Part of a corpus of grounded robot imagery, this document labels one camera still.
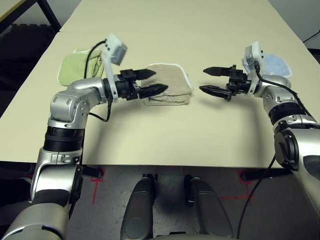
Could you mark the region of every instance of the wire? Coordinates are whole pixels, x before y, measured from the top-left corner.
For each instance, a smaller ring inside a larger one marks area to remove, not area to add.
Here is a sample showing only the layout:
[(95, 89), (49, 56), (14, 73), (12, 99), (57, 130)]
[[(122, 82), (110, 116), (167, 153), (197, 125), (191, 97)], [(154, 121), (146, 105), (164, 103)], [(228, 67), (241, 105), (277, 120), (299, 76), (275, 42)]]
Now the wire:
[(275, 160), (276, 160), (276, 155), (273, 156), (273, 159), (270, 162), (268, 168), (264, 171), (263, 175), (260, 177), (258, 182), (254, 185), (253, 189), (250, 192), (249, 197), (247, 198), (247, 200), (246, 200), (246, 202), (245, 202), (245, 204), (243, 206), (242, 213), (241, 213), (240, 220), (239, 220), (239, 224), (238, 224), (238, 231), (236, 233), (236, 239), (240, 239), (240, 231), (241, 231), (242, 220), (244, 219), (244, 216), (245, 216), (245, 213), (246, 213), (246, 209), (247, 209), (247, 207), (248, 207), (248, 205), (250, 203), (250, 200), (251, 200), (252, 196), (254, 195), (255, 191), (257, 190), (258, 186), (262, 182), (262, 180), (267, 176), (267, 174), (270, 171), (270, 169), (271, 169), (272, 165), (274, 164)]
[(103, 121), (103, 122), (108, 122), (109, 121), (109, 119), (110, 119), (110, 115), (111, 115), (111, 105), (112, 105), (112, 102), (113, 102), (113, 100), (112, 100), (112, 98), (110, 98), (109, 100), (108, 100), (108, 110), (107, 110), (107, 114), (106, 114), (106, 119), (104, 119), (104, 118), (102, 118), (101, 116), (99, 116), (99, 115), (97, 115), (97, 114), (95, 114), (95, 113), (92, 113), (92, 112), (89, 112), (89, 115), (91, 115), (91, 116), (93, 116), (93, 117), (95, 117), (95, 118), (97, 118), (97, 119), (99, 119), (99, 120), (101, 120), (101, 121)]
[(285, 90), (287, 90), (289, 93), (291, 93), (294, 98), (297, 100), (297, 102), (299, 103), (300, 107), (302, 108), (302, 110), (307, 114), (309, 115), (310, 117), (312, 117), (312, 115), (310, 114), (310, 112), (306, 109), (306, 107), (304, 106), (304, 104), (302, 103), (302, 101), (300, 100), (300, 98), (298, 97), (298, 94), (293, 91), (292, 89), (290, 89), (289, 87), (285, 86), (285, 85), (282, 85), (280, 83), (276, 83), (276, 82), (273, 82), (273, 81), (268, 81), (268, 80), (265, 80), (263, 79), (263, 77), (260, 75), (260, 65), (259, 65), (259, 62), (258, 61), (254, 61), (254, 68), (255, 68), (255, 73), (256, 75), (258, 76), (259, 80), (261, 82), (264, 82), (266, 84), (271, 84), (271, 85), (274, 85), (274, 86), (277, 86), (277, 87), (280, 87), (280, 88), (283, 88)]
[(88, 63), (89, 63), (89, 59), (90, 59), (91, 54), (93, 53), (93, 51), (94, 51), (97, 47), (99, 47), (101, 44), (104, 44), (104, 43), (106, 42), (106, 40), (107, 40), (107, 39), (98, 42), (96, 45), (94, 45), (93, 48), (91, 48), (91, 50), (90, 50), (90, 52), (89, 52), (89, 54), (88, 54), (88, 56), (86, 57), (86, 60), (85, 60), (85, 65), (84, 65), (84, 77), (83, 77), (84, 79), (87, 78)]
[(308, 37), (306, 40), (302, 41), (303, 43), (305, 43), (306, 41), (308, 41), (309, 39), (312, 39), (314, 36), (318, 35), (320, 33), (320, 30), (318, 32), (316, 32), (315, 34), (313, 34), (311, 37)]
[[(88, 71), (88, 64), (89, 64), (89, 60), (90, 60), (90, 56), (91, 54), (93, 53), (93, 51), (99, 47), (101, 44), (104, 44), (106, 42), (107, 39), (105, 40), (102, 40), (100, 42), (98, 42), (96, 45), (93, 46), (93, 48), (91, 48), (88, 56), (86, 57), (86, 60), (85, 60), (85, 66), (84, 66), (84, 78), (86, 79), (87, 78), (87, 71)], [(106, 115), (106, 119), (104, 119), (103, 117), (95, 114), (95, 113), (92, 113), (92, 112), (89, 112), (89, 115), (103, 121), (103, 122), (108, 122), (109, 119), (110, 119), (110, 115), (111, 115), (111, 105), (112, 105), (112, 102), (113, 102), (113, 99), (108, 99), (108, 109), (107, 109), (107, 115)]]

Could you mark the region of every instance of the folded cloth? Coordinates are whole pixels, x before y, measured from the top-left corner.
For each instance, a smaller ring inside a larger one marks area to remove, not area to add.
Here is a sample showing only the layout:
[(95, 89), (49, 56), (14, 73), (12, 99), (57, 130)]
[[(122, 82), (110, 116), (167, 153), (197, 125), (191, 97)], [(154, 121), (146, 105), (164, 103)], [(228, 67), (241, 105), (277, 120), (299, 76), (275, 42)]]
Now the folded cloth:
[[(64, 57), (58, 73), (58, 82), (63, 86), (69, 86), (74, 81), (84, 78), (86, 59), (90, 49), (76, 49), (73, 53)], [(101, 50), (94, 50), (89, 58), (86, 77), (101, 78), (104, 72), (104, 64)]]
[(177, 64), (155, 63), (145, 69), (156, 72), (155, 75), (141, 81), (141, 87), (151, 84), (165, 84), (168, 88), (155, 96), (142, 99), (147, 106), (184, 105), (190, 102), (190, 93), (193, 90), (187, 74)]

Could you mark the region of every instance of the floor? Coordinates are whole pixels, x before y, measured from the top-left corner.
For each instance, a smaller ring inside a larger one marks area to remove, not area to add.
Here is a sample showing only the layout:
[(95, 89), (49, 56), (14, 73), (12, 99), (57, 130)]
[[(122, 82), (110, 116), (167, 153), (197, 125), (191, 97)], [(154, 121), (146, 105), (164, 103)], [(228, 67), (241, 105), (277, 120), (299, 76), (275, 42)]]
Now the floor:
[[(198, 233), (193, 209), (184, 205), (185, 174), (202, 177), (220, 196), (236, 232), (241, 210), (254, 185), (239, 179), (238, 168), (178, 166), (105, 166), (102, 182), (85, 178), (81, 198), (68, 225), (68, 240), (119, 239), (131, 191), (142, 173), (157, 173), (153, 235)], [(318, 240), (319, 217), (293, 175), (265, 179), (244, 217), (244, 240)]]

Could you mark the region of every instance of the white table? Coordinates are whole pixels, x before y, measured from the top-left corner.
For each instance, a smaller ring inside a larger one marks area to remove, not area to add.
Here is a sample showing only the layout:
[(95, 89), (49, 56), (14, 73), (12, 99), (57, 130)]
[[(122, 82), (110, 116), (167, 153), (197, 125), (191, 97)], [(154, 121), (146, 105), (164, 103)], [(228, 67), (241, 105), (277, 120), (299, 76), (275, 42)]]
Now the white table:
[[(121, 100), (113, 105), (110, 122), (90, 116), (85, 164), (266, 167), (274, 154), (274, 140), (262, 100), (239, 95), (227, 103), (198, 89), (208, 84), (224, 87), (228, 78), (209, 76), (203, 69), (232, 64), (243, 69), (245, 47), (256, 40), (265, 53), (287, 61), (292, 88), (320, 120), (320, 65), (267, 1), (105, 2), (108, 8), (103, 1), (101, 6), (96, 0), (80, 3), (20, 88), (0, 119), (1, 161), (37, 161), (50, 100), (64, 89), (57, 82), (64, 56), (76, 48), (92, 47), (110, 32), (128, 46), (115, 73), (157, 62), (178, 63), (194, 91), (188, 105), (151, 107), (140, 100)], [(95, 14), (81, 18), (86, 8)], [(97, 106), (93, 112), (105, 116), (106, 108)]]

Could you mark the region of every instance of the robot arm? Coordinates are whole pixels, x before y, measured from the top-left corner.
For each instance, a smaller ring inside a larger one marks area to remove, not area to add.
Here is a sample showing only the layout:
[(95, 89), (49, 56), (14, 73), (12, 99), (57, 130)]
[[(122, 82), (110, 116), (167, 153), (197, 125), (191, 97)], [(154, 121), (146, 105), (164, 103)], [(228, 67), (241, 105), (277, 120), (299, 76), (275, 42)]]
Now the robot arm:
[[(108, 44), (106, 64), (119, 65), (127, 48), (114, 35), (109, 36)], [(68, 219), (81, 194), (82, 146), (90, 110), (105, 103), (109, 109), (118, 98), (142, 99), (168, 88), (159, 83), (147, 87), (136, 84), (136, 80), (147, 79), (154, 71), (128, 69), (110, 76), (109, 65), (108, 78), (75, 81), (53, 97), (30, 189), (32, 204), (17, 216), (3, 240), (66, 239)]]
[(229, 76), (229, 82), (225, 89), (212, 85), (200, 86), (200, 89), (227, 101), (237, 94), (262, 98), (264, 110), (273, 125), (275, 158), (298, 178), (320, 214), (320, 124), (290, 90), (291, 84), (285, 77), (261, 77), (265, 63), (258, 42), (246, 48), (244, 58), (251, 70), (248, 75), (235, 65), (209, 67), (205, 73)]

